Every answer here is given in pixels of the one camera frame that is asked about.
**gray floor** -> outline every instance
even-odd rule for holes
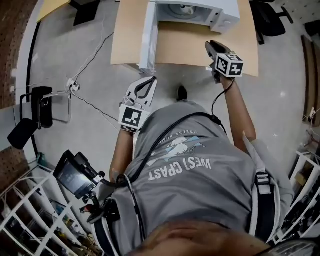
[[[40,26],[31,68],[31,83],[64,90],[68,78],[77,74],[80,66],[115,26],[118,4],[114,0],[100,3],[96,19],[73,27],[76,14],[71,6],[52,13]],[[282,170],[289,172],[295,150],[302,142],[304,126],[302,116],[305,101],[305,61],[300,36],[302,26],[291,25],[282,19],[287,33],[266,37],[259,46],[259,78],[244,75],[239,78],[243,98],[253,119],[257,137],[267,144]],[[118,117],[119,102],[128,86],[140,78],[139,74],[123,67],[111,66],[112,37],[109,38],[95,60],[79,76],[81,90],[78,95],[98,108]],[[160,65],[157,69],[158,87],[152,103],[157,110],[174,102],[175,89],[183,83],[189,99],[210,112],[213,99],[222,91],[212,82],[211,73],[203,67]],[[215,114],[224,123],[230,135],[227,105],[219,99]],[[65,101],[54,104],[56,117],[66,118]],[[111,121],[117,129],[118,124]],[[97,171],[108,174],[118,132],[98,112],[73,97],[72,120],[69,124],[55,122],[50,129],[36,132],[36,142],[47,159],[56,165],[66,150],[82,152]]]

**pegboard wall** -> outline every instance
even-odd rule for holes
[[[277,0],[302,24],[320,20],[320,0]]]
[[[38,0],[0,0],[0,109],[15,104],[12,70],[17,67],[21,41]],[[23,150],[0,152],[0,193],[29,169]]]

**black shoe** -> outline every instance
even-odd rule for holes
[[[183,85],[180,85],[176,91],[176,101],[180,102],[188,99],[188,92]]]

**person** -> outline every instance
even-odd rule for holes
[[[246,108],[237,82],[221,76],[232,145],[223,129],[204,116],[192,116],[176,126],[152,152],[132,183],[144,223],[142,242],[132,197],[117,189],[120,219],[113,230],[121,254],[168,256],[256,255],[269,246],[248,234],[256,169],[244,143],[252,143],[277,182],[281,199],[280,225],[293,200],[290,181],[262,141]],[[119,132],[110,166],[110,181],[132,176],[152,144],[170,125],[204,108],[188,101],[181,86],[178,102],[154,112],[143,125],[135,146],[134,135]]]

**person's left arm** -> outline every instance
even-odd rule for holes
[[[134,150],[134,134],[125,130],[120,130],[116,146],[110,165],[109,178],[110,181],[116,183],[114,180],[114,171],[118,174],[124,174],[127,167],[133,160]]]

